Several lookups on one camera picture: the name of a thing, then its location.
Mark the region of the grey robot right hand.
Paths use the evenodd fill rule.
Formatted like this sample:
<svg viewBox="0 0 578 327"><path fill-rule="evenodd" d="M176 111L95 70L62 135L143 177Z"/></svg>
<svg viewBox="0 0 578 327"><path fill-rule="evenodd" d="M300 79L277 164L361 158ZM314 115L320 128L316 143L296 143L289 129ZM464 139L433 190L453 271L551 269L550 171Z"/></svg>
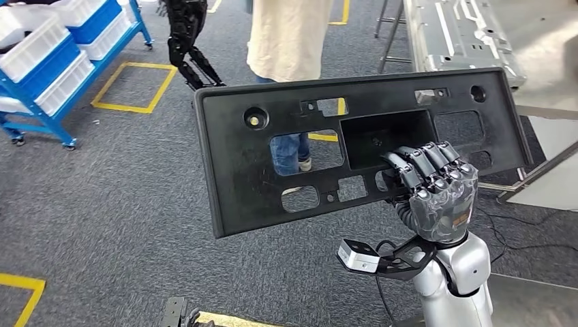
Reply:
<svg viewBox="0 0 578 327"><path fill-rule="evenodd" d="M433 243L456 243L467 234L478 170L449 142L401 146L380 157L388 164L382 178L394 192L387 202L404 225Z"/></svg>

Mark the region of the dark robot left hand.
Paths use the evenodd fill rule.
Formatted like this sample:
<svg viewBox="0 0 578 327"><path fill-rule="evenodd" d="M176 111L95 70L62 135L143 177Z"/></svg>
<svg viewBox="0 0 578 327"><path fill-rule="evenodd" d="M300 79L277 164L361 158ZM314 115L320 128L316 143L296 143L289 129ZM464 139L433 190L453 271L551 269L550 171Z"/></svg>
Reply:
<svg viewBox="0 0 578 327"><path fill-rule="evenodd" d="M207 322L199 321L200 318L200 309L195 308L193 309L188 315L183 318L181 322L182 327L216 327L215 322L213 320L209 320Z"/></svg>

